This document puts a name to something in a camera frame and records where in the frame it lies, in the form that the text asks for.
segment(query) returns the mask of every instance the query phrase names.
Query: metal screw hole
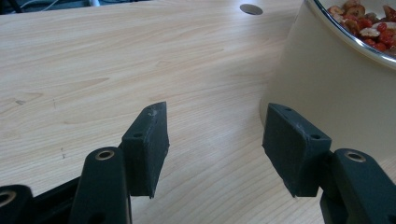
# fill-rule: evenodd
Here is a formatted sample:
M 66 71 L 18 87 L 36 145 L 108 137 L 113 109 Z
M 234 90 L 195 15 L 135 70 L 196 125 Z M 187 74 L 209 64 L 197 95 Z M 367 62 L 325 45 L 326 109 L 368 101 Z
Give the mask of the metal screw hole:
M 366 161 L 366 158 L 364 158 L 361 154 L 359 154 L 357 152 L 348 151 L 348 152 L 346 152 L 345 155 L 347 158 L 349 158 L 352 161 L 358 161 L 358 162 Z
M 4 190 L 0 192 L 0 207 L 3 207 L 12 202 L 17 196 L 17 192 L 13 190 Z
M 99 161 L 105 161 L 114 156 L 114 151 L 112 150 L 103 150 L 96 154 L 95 158 Z

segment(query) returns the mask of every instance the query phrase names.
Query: wood grain surface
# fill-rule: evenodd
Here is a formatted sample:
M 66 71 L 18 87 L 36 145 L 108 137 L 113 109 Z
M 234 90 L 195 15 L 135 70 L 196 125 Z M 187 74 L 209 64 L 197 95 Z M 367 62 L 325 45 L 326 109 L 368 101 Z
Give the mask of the wood grain surface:
M 248 15 L 254 4 L 261 15 Z M 0 16 L 0 186 L 34 195 L 166 101 L 170 149 L 134 223 L 322 223 L 262 149 L 259 103 L 300 1 L 156 0 Z M 383 167 L 396 179 L 395 158 Z

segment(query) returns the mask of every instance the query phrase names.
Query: black plastic bracket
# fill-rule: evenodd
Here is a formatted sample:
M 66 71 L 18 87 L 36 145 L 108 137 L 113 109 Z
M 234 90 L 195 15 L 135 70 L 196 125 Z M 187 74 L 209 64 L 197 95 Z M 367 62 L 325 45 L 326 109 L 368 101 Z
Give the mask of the black plastic bracket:
M 331 139 L 297 112 L 269 104 L 263 147 L 292 196 L 315 197 L 330 223 L 396 223 L 396 187 L 358 150 L 330 152 Z
M 26 186 L 0 188 L 0 223 L 132 223 L 131 196 L 154 197 L 169 148 L 166 102 L 142 110 L 119 147 L 87 156 L 81 177 L 33 198 Z

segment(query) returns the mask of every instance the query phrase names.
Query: table hole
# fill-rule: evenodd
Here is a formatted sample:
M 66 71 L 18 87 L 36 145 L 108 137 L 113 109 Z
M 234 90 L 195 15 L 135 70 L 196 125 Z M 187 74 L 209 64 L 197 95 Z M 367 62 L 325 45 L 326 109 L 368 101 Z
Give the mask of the table hole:
M 262 14 L 262 9 L 260 7 L 251 5 L 251 4 L 243 4 L 241 5 L 241 10 L 249 15 L 261 15 Z

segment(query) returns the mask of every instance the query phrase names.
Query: white bowl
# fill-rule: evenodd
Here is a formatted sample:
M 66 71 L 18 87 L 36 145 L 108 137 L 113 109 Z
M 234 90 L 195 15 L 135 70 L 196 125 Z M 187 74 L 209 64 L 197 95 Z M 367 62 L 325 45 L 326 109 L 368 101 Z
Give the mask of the white bowl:
M 396 60 L 350 35 L 328 13 L 344 0 L 305 0 L 261 101 L 287 105 L 332 139 L 378 161 L 396 155 Z M 361 0 L 384 17 L 382 1 Z

